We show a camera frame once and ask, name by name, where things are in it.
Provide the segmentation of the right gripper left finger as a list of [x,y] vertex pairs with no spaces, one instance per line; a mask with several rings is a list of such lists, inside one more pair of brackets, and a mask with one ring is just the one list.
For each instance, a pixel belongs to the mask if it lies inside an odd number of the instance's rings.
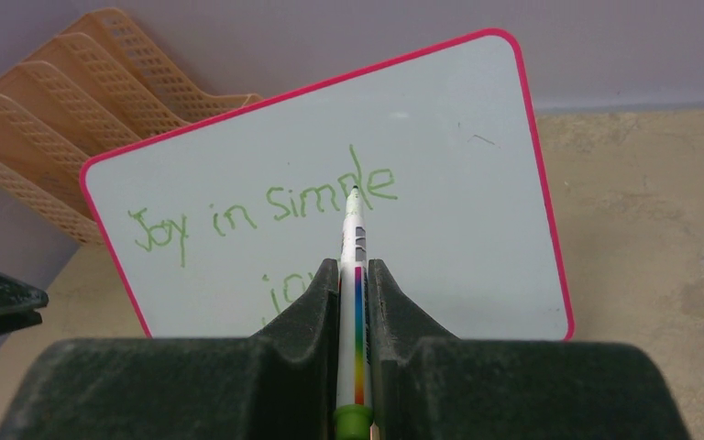
[[244,338],[75,338],[29,368],[0,439],[330,439],[338,269]]

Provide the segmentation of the white green marker pen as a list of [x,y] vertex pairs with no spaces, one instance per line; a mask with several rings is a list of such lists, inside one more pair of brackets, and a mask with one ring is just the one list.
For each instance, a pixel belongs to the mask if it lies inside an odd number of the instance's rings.
[[355,186],[346,198],[339,271],[337,439],[369,439],[373,424],[368,323],[368,258],[364,204]]

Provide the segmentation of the pink framed whiteboard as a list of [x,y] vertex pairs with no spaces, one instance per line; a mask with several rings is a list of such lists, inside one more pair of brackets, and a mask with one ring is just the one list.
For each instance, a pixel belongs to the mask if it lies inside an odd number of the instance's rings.
[[574,318],[523,53],[482,29],[88,160],[82,191],[149,336],[257,332],[339,255],[456,336],[568,339]]

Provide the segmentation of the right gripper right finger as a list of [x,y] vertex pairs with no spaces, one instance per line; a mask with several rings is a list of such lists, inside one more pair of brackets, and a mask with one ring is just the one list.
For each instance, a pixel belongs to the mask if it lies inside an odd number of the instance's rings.
[[656,364],[625,344],[461,339],[368,264],[384,439],[687,439]]

